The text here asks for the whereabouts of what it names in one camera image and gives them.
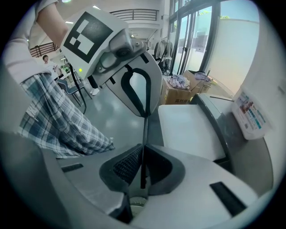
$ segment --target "chair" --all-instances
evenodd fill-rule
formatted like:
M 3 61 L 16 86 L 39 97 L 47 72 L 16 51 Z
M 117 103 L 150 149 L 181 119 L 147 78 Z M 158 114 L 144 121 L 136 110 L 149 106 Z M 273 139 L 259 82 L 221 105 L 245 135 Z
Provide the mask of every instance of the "chair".
M 68 95 L 72 95 L 73 98 L 75 99 L 75 101 L 79 104 L 79 106 L 81 106 L 80 104 L 80 100 L 78 99 L 77 95 L 75 94 L 78 89 L 76 86 L 73 86 L 72 88 L 68 87 L 67 81 L 66 80 L 61 80 L 61 79 L 57 79 L 57 83 L 59 84 L 59 86 L 64 89 L 64 91 L 68 94 Z M 83 83 L 79 83 L 79 88 L 80 89 L 84 89 L 85 92 L 87 93 L 87 95 L 92 99 L 92 97 L 90 96 L 90 94 L 87 92 L 86 88 L 84 87 Z

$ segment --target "white panel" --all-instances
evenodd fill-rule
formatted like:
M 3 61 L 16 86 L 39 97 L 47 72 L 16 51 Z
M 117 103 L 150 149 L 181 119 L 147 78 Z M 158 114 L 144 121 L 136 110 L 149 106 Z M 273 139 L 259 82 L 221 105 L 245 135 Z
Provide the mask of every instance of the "white panel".
M 164 146 L 214 161 L 225 153 L 215 130 L 198 105 L 161 105 Z
M 274 185 L 285 173 L 286 164 L 286 96 L 280 85 L 286 80 L 285 49 L 277 32 L 260 12 L 260 33 L 253 63 L 243 82 L 267 112 L 274 129 L 266 134 Z
M 235 94 L 252 63 L 259 36 L 259 23 L 220 19 L 212 56 L 206 70 Z

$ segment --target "white wall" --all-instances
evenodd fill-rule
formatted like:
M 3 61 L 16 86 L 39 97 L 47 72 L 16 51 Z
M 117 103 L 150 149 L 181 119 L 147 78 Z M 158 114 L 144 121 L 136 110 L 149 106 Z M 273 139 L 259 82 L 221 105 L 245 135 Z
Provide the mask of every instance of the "white wall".
M 220 19 L 206 71 L 235 94 L 244 81 L 256 52 L 259 23 Z
M 286 53 L 268 19 L 262 12 L 259 15 L 257 51 L 243 85 L 259 99 L 274 125 L 264 139 L 270 152 L 276 186 L 286 168 Z

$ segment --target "floor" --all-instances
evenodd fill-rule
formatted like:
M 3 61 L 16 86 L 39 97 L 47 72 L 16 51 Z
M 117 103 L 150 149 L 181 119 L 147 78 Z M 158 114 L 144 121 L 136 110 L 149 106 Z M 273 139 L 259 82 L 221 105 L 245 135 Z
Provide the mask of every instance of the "floor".
M 146 81 L 143 76 L 134 74 L 130 80 L 130 84 L 138 94 L 142 104 L 146 104 Z M 92 88 L 88 80 L 84 80 L 84 86 L 87 91 Z M 143 140 L 143 126 L 144 118 L 138 117 L 133 114 L 110 90 L 104 86 L 100 89 L 100 92 L 92 96 L 90 99 L 84 90 L 82 90 L 87 109 L 85 116 L 90 120 L 99 131 L 101 131 L 108 138 L 113 138 L 113 143 L 116 148 L 121 148 L 126 145 L 134 146 L 138 143 L 142 143 Z M 69 98 L 73 103 L 81 110 L 72 96 Z M 158 117 L 158 111 L 154 112 L 154 115 L 149 117 L 148 122 L 148 140 L 152 144 L 163 144 L 161 137 L 161 129 Z

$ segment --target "glass door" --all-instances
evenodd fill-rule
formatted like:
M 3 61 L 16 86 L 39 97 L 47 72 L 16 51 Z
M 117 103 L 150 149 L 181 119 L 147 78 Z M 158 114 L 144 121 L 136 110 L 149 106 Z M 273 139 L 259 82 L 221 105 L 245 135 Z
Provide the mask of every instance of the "glass door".
M 186 51 L 186 44 L 189 36 L 189 23 L 190 14 L 181 19 L 179 42 L 177 45 L 177 53 L 175 55 L 175 61 L 173 66 L 173 74 L 179 74 L 179 70 L 182 66 L 182 60 Z
M 190 34 L 190 46 L 187 50 L 187 61 L 181 72 L 185 70 L 198 71 L 202 64 L 202 59 L 207 52 L 206 44 L 209 39 L 212 7 L 199 10 L 194 13 L 194 26 Z

